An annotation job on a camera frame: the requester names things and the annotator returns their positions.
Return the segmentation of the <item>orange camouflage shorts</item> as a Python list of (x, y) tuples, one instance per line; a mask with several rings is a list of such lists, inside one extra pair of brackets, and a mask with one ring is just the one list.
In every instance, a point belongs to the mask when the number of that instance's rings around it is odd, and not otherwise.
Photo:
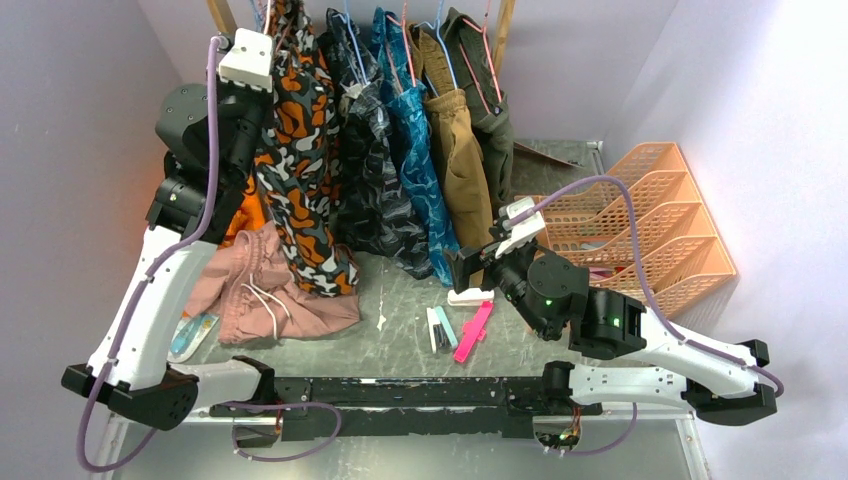
[(358, 271), (331, 226), (341, 173), (333, 80), (303, 2), (269, 2), (263, 30), (272, 39), (273, 102), (255, 158), (258, 186), (296, 285), (348, 295)]

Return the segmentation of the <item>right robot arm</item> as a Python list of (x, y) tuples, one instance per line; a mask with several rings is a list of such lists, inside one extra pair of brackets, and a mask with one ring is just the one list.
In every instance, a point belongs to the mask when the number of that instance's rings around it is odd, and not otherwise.
[(659, 404), (721, 426), (776, 413), (777, 392), (759, 379), (768, 363), (764, 342), (684, 339), (643, 302), (591, 286), (588, 269), (535, 241), (502, 256), (496, 250), (490, 244), (445, 251), (454, 286), (465, 290), (480, 274), (482, 288), (500, 290), (539, 338), (565, 338), (570, 351), (593, 362), (545, 364), (539, 398), (548, 412), (604, 402)]

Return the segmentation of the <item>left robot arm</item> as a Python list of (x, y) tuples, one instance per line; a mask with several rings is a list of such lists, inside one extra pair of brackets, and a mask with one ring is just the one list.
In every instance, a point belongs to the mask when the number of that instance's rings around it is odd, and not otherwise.
[(229, 402), (254, 416), (273, 409), (274, 371), (259, 361), (168, 359), (188, 298), (241, 205), (272, 99), (268, 90), (218, 81), (180, 86), (163, 100), (155, 131), (167, 149), (166, 176), (134, 277), (96, 351), (65, 370), (64, 388), (162, 431)]

